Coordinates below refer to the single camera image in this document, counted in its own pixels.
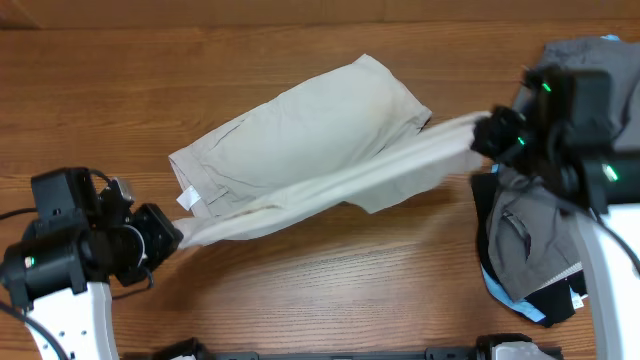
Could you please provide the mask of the beige shorts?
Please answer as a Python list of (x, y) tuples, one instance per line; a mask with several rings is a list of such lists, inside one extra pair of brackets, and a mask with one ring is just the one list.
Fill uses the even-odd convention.
[(369, 55), (279, 94), (170, 156), (182, 246), (259, 238), (343, 202), (375, 213), (477, 169), (480, 114), (431, 115)]

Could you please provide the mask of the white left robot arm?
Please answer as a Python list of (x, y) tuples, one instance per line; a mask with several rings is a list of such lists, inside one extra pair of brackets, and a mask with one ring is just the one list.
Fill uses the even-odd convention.
[(44, 359), (116, 359), (110, 281), (130, 295), (153, 288), (155, 269), (182, 238), (155, 204), (38, 218), (5, 252), (5, 308), (25, 323)]

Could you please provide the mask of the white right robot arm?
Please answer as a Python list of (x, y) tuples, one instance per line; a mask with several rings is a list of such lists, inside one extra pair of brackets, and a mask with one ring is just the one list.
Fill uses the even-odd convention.
[(639, 153), (617, 151), (601, 110), (497, 107), (471, 149), (539, 177), (549, 204), (570, 213), (600, 359), (639, 356)]

